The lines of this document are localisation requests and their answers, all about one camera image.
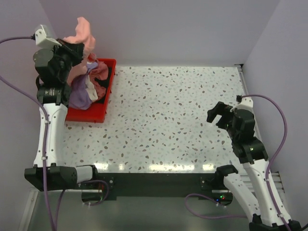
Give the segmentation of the salmon pink t shirt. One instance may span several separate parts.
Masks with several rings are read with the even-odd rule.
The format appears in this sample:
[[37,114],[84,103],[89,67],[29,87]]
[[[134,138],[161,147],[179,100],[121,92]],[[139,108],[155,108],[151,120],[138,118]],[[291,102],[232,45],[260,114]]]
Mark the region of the salmon pink t shirt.
[[63,39],[65,42],[71,44],[78,44],[78,43],[84,44],[82,62],[72,67],[68,75],[67,83],[69,86],[76,77],[86,74],[88,56],[93,51],[96,44],[96,39],[93,37],[91,33],[90,23],[84,17],[78,17],[77,22],[78,24],[75,28],[76,35],[65,37]]

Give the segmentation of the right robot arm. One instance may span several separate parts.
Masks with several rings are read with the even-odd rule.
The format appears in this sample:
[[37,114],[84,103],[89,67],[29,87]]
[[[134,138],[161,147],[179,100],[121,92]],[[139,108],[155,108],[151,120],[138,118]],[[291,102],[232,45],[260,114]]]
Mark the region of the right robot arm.
[[271,173],[266,171],[269,157],[262,141],[255,136],[252,108],[253,101],[248,98],[235,107],[218,102],[208,110],[207,122],[221,117],[216,125],[227,131],[233,153],[246,171],[252,189],[243,183],[233,165],[218,167],[214,183],[220,189],[231,191],[244,210],[251,231],[300,231],[300,223],[287,212]]

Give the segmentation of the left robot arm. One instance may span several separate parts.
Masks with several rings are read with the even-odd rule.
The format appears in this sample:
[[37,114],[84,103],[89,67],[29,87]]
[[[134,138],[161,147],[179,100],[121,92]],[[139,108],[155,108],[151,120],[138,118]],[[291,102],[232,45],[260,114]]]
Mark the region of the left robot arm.
[[79,183],[94,189],[100,183],[94,165],[68,167],[63,160],[64,124],[71,94],[67,79],[72,67],[83,60],[83,50],[83,43],[57,39],[54,45],[33,55],[38,73],[40,134],[33,167],[25,169],[24,177],[40,191],[74,189]]

